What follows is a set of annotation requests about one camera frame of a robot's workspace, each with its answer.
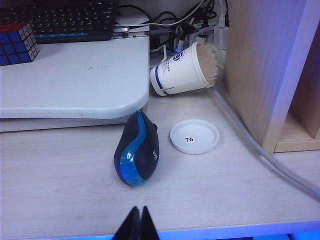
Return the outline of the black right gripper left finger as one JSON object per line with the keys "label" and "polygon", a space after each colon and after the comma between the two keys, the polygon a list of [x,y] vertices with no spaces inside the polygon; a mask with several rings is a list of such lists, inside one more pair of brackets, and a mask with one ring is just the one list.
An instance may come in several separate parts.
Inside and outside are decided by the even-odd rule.
{"label": "black right gripper left finger", "polygon": [[140,239],[140,211],[134,206],[119,229],[113,236],[114,240],[139,240]]}

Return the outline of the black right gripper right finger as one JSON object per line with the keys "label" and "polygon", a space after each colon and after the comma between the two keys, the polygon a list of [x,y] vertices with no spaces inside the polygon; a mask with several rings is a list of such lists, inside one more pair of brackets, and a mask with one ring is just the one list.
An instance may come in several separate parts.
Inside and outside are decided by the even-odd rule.
{"label": "black right gripper right finger", "polygon": [[147,206],[143,207],[140,220],[140,239],[159,240],[159,236]]}

